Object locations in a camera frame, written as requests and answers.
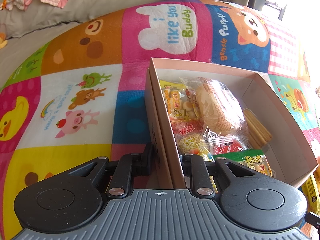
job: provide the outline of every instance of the pillow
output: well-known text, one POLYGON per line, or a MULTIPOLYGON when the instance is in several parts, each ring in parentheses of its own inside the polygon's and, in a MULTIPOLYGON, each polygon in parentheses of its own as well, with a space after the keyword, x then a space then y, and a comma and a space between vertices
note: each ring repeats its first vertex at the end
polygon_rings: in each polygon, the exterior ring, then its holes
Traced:
POLYGON ((13 8, 0 11, 0 25, 5 25, 7 38, 21 37, 31 31, 61 22, 86 22, 96 17, 136 5, 160 0, 68 0, 63 9, 32 0, 26 11, 13 8))

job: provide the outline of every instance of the colorful play mat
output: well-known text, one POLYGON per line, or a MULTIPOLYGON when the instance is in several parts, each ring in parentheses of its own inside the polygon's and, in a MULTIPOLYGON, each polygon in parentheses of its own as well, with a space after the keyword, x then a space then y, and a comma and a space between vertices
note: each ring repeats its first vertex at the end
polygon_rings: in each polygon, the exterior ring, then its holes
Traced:
MULTIPOLYGON (((264 73, 310 145, 319 144, 298 38, 280 21, 215 0, 172 0, 117 11, 58 36, 18 66, 0 94, 0 231, 20 230, 23 188, 97 156, 118 160, 150 141, 144 104, 151 57, 264 73)), ((143 187, 146 180, 137 180, 143 187)))

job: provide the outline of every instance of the screw head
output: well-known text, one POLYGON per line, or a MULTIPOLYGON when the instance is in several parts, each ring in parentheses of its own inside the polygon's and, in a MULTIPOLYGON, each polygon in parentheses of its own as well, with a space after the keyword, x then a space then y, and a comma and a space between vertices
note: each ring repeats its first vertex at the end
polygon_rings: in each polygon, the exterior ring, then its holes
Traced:
POLYGON ((121 196, 124 194, 124 190, 120 187, 114 187, 109 190, 109 194, 113 196, 121 196))
POLYGON ((197 192, 198 192, 198 194, 203 195, 203 196, 209 196, 213 193, 212 189, 210 189, 208 187, 198 188, 197 192))

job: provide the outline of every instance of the yellow patch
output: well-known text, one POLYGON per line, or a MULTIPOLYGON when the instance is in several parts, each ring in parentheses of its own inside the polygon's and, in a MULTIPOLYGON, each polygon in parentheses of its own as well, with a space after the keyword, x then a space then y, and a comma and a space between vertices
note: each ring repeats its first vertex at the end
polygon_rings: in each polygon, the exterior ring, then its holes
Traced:
POLYGON ((4 239, 12 239, 21 226, 13 210, 17 194, 31 182, 43 180, 98 156, 110 159, 111 144, 67 145, 18 149, 13 153, 4 182, 4 239))

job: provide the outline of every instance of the rainbow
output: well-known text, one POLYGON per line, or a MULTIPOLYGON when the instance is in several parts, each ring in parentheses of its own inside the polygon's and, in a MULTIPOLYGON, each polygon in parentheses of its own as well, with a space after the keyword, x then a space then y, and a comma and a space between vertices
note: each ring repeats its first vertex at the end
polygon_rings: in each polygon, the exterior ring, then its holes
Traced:
POLYGON ((49 103, 46 104, 46 106, 44 107, 44 109, 41 111, 41 118, 44 118, 45 115, 47 114, 47 110, 48 110, 48 107, 54 102, 54 100, 51 100, 49 103))

